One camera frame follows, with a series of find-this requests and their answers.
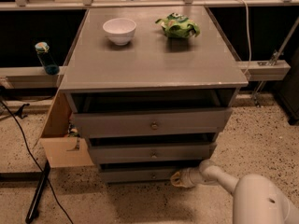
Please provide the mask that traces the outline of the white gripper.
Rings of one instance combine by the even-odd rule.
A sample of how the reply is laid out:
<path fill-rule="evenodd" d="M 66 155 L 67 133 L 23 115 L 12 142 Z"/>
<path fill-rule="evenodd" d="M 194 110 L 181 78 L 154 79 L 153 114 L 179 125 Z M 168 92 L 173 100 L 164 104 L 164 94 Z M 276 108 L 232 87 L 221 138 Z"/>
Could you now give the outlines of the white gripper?
<path fill-rule="evenodd" d="M 198 168 L 186 168 L 180 172 L 175 172 L 170 177 L 170 182 L 174 187 L 192 188 L 204 182 L 204 178 Z"/>

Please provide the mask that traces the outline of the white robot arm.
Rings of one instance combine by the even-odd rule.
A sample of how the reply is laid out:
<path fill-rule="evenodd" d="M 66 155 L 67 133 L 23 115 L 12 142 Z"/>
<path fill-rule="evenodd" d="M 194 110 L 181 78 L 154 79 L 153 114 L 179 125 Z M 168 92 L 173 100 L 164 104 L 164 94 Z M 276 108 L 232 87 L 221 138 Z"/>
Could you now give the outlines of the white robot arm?
<path fill-rule="evenodd" d="M 268 178 L 244 175 L 240 179 L 224 172 L 212 160 L 175 172 L 173 186 L 220 185 L 233 197 L 233 224 L 299 224 L 299 209 Z"/>

